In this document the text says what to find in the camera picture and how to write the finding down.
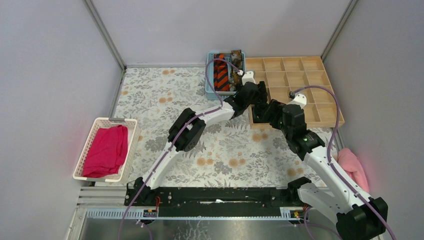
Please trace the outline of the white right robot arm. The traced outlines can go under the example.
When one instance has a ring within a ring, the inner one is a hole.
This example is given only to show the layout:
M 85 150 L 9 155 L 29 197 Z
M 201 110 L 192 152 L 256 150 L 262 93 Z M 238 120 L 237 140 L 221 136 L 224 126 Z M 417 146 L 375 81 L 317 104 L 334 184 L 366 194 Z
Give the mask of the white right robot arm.
M 287 201 L 293 206 L 305 203 L 332 221 L 343 240 L 370 240 L 389 230 L 388 205 L 374 198 L 355 183 L 328 154 L 324 141 L 307 129 L 300 103 L 271 100 L 262 119 L 280 130 L 303 162 L 327 185 L 330 193 L 320 190 L 306 177 L 288 184 Z

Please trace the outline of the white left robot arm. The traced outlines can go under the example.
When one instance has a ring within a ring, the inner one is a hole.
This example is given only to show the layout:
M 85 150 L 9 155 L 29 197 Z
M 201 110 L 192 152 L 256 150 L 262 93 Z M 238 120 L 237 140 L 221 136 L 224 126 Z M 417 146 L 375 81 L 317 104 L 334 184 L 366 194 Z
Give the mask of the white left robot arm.
M 249 106 L 268 100 L 264 81 L 248 81 L 239 91 L 225 98 L 220 105 L 202 111 L 184 109 L 168 131 L 167 142 L 160 157 L 141 177 L 141 186 L 135 187 L 134 200 L 148 206 L 155 200 L 154 190 L 161 183 L 177 158 L 191 151 L 199 142 L 205 128 L 223 121 L 229 121 L 242 115 Z

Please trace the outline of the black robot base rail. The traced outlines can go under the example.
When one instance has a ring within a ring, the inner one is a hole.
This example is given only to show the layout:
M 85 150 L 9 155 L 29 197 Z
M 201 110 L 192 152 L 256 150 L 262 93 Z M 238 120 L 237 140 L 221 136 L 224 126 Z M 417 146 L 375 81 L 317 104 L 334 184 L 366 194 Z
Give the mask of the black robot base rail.
M 290 189 L 276 187 L 159 187 L 140 194 L 128 188 L 123 204 L 171 218 L 279 217 L 281 209 L 301 213 L 306 206 Z

